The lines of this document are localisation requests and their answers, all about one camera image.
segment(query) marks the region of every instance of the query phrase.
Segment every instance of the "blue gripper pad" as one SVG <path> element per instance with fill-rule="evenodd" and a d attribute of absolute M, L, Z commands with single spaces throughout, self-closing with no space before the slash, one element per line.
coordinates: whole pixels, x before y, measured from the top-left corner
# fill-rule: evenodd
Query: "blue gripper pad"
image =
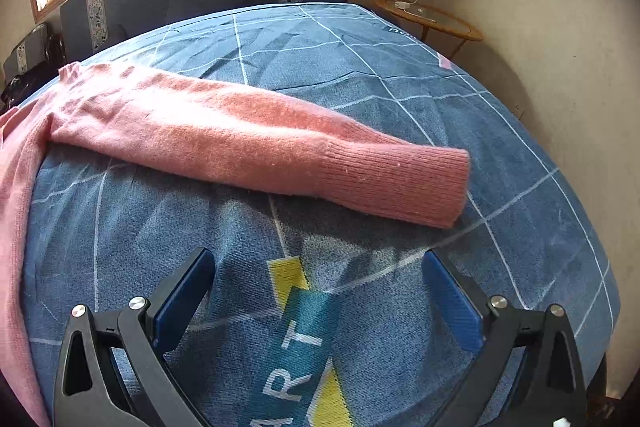
<path fill-rule="evenodd" d="M 186 264 L 190 262 L 191 266 L 184 273 L 178 270 L 173 277 L 167 278 L 167 286 L 171 283 L 175 283 L 175 286 L 169 295 L 163 296 L 164 303 L 154 318 L 154 337 L 151 345 L 156 353 L 166 353 L 178 346 L 200 301 L 213 284 L 216 263 L 209 250 L 202 248 L 201 252 L 193 255 Z M 157 289 L 154 295 L 158 293 L 162 294 L 162 291 Z"/>
<path fill-rule="evenodd" d="M 477 355 L 484 344 L 482 317 L 431 250 L 422 258 L 422 280 L 458 345 Z"/>

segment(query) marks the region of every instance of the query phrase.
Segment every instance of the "pink sweater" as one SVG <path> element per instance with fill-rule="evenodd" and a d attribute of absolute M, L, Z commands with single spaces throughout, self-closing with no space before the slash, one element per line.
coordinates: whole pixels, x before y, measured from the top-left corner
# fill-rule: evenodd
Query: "pink sweater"
<path fill-rule="evenodd" d="M 39 99 L 0 117 L 0 131 L 0 370 L 41 427 L 19 287 L 47 141 L 431 227 L 452 227 L 465 204 L 466 151 L 410 144 L 275 92 L 125 64 L 66 66 Z"/>

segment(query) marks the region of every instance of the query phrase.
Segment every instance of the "bed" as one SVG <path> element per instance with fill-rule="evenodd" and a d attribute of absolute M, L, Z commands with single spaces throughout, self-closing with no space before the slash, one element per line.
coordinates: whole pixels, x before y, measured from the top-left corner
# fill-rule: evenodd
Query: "bed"
<path fill-rule="evenodd" d="M 408 33 L 350 4 L 258 6 L 165 26 L 83 64 L 103 61 L 277 90 L 410 142 L 464 148 L 468 201 L 452 230 L 431 229 L 52 144 L 34 187 L 22 281 L 49 413 L 69 310 L 120 309 L 149 295 L 193 247 L 214 252 L 214 286 L 167 360 L 212 425 L 244 425 L 259 399 L 255 380 L 274 356 L 282 315 L 273 269 L 282 259 L 339 301 L 322 384 L 337 398 L 314 396 L 310 425 L 424 425 L 451 393 L 471 355 L 422 283 L 428 248 L 517 307 L 561 303 L 586 382 L 595 374 L 620 299 L 583 207 L 504 105 Z M 116 357 L 135 393 L 126 357 Z M 518 361 L 483 421 L 499 412 Z"/>

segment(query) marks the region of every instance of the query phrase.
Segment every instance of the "beige wall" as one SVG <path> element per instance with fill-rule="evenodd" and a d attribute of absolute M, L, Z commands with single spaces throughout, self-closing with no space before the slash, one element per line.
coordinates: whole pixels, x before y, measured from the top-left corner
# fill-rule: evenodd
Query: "beige wall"
<path fill-rule="evenodd" d="M 30 0 L 0 0 L 0 80 L 4 79 L 2 64 L 33 26 Z"/>
<path fill-rule="evenodd" d="M 421 1 L 484 32 L 456 62 L 522 114 L 585 206 L 620 287 L 609 350 L 619 396 L 640 365 L 640 0 Z M 448 51 L 436 36 L 430 44 Z"/>

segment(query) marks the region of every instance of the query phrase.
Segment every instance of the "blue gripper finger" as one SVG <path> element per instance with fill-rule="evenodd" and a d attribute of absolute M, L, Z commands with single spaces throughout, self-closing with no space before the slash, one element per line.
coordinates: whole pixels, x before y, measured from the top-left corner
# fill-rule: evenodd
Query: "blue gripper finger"
<path fill-rule="evenodd" d="M 482 315 L 431 250 L 422 258 L 422 280 L 429 288 L 430 295 L 458 345 L 477 355 L 484 344 Z"/>
<path fill-rule="evenodd" d="M 157 353 L 178 346 L 215 273 L 213 254 L 206 248 L 196 248 L 174 274 L 159 283 L 147 311 L 151 345 Z"/>

